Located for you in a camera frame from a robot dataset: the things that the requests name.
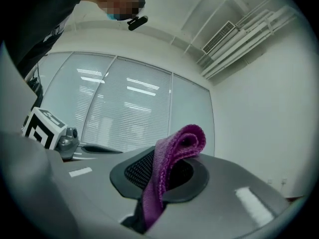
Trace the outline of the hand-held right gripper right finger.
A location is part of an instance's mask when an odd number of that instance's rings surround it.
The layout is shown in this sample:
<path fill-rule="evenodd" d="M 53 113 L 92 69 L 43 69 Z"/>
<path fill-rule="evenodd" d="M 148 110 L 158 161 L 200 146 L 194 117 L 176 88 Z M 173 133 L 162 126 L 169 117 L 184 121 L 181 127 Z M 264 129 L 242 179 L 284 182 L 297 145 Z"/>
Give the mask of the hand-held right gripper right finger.
<path fill-rule="evenodd" d="M 275 218 L 289 206 L 279 192 L 241 166 L 202 154 L 186 162 L 207 169 L 203 191 L 190 201 L 168 204 L 159 220 L 139 234 L 122 225 L 137 201 L 117 191 L 110 172 L 148 152 L 144 147 L 71 162 L 63 162 L 56 151 L 47 153 L 58 189 L 77 222 L 79 239 L 257 239 L 261 228 L 268 233 L 275 229 Z"/>

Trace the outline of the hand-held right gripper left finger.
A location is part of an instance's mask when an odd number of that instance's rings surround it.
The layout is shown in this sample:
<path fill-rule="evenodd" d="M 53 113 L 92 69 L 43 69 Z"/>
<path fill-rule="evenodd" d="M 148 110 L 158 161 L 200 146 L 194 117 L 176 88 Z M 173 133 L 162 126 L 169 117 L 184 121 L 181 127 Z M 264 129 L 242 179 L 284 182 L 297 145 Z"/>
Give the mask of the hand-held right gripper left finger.
<path fill-rule="evenodd" d="M 23 215 L 50 239 L 81 239 L 78 190 L 62 165 L 57 151 L 18 134 L 0 134 L 0 171 Z"/>

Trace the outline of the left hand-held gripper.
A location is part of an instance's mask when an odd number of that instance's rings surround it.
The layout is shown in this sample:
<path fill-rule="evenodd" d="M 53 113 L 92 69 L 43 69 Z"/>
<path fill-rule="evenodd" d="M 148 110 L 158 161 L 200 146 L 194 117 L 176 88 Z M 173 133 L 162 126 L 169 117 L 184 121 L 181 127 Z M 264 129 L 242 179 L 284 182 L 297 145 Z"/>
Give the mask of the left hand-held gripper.
<path fill-rule="evenodd" d="M 71 159 L 80 143 L 75 127 L 69 127 L 50 111 L 38 107 L 31 111 L 22 135 L 40 142 L 46 149 L 59 152 L 63 159 Z M 84 145 L 81 150 L 90 154 L 123 153 L 99 145 Z"/>

